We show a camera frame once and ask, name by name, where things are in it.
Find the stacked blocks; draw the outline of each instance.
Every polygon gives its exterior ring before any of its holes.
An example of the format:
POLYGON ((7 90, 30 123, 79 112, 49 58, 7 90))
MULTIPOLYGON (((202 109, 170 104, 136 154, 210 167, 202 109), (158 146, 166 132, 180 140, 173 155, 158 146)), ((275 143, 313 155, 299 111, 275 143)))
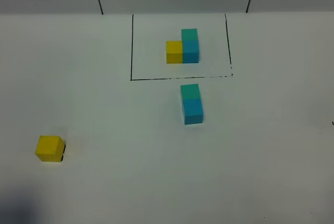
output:
POLYGON ((167 64, 198 63, 199 44, 197 29, 182 29, 181 35, 182 41, 166 42, 167 64))
POLYGON ((182 110, 184 124, 197 124, 203 122, 203 107, 200 99, 198 84, 182 85, 182 110))
POLYGON ((41 161, 61 162, 65 142, 59 136, 40 136, 36 152, 41 161))

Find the block tower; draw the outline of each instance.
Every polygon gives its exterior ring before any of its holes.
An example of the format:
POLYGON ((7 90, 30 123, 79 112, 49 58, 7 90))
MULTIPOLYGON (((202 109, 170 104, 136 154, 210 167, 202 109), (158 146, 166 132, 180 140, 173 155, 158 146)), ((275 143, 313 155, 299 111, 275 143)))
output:
POLYGON ((181 86, 182 111, 184 124, 203 122, 203 107, 198 84, 181 86))
POLYGON ((197 29, 182 29, 182 41, 166 42, 167 64, 198 63, 199 44, 197 29))

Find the blue cube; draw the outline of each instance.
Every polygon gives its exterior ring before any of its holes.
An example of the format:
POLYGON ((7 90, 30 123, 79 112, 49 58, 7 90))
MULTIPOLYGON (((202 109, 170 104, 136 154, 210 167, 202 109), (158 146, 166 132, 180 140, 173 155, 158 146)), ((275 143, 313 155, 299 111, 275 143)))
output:
POLYGON ((203 122, 203 107, 200 99, 184 100, 182 102, 184 124, 197 124, 203 122))
POLYGON ((183 63, 199 62, 199 44, 198 40, 182 41, 183 63))

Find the yellow block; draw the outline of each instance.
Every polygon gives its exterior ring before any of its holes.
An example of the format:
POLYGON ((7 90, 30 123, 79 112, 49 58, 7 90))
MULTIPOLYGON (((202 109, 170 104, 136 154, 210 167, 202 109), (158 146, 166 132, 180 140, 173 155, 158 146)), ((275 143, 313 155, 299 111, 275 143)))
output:
POLYGON ((166 41, 167 64, 180 64, 183 62, 182 41, 166 41))
POLYGON ((41 161, 61 162, 65 143, 59 136, 40 136, 36 152, 41 161))

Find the teal cube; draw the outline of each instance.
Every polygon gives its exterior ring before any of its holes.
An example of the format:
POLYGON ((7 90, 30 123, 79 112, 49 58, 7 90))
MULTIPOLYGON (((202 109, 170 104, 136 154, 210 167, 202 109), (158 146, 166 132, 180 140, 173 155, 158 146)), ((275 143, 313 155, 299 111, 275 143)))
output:
POLYGON ((181 86, 182 100, 200 100, 200 92, 198 84, 182 85, 181 86))
POLYGON ((197 29, 182 29, 182 41, 184 40, 198 40, 197 29))

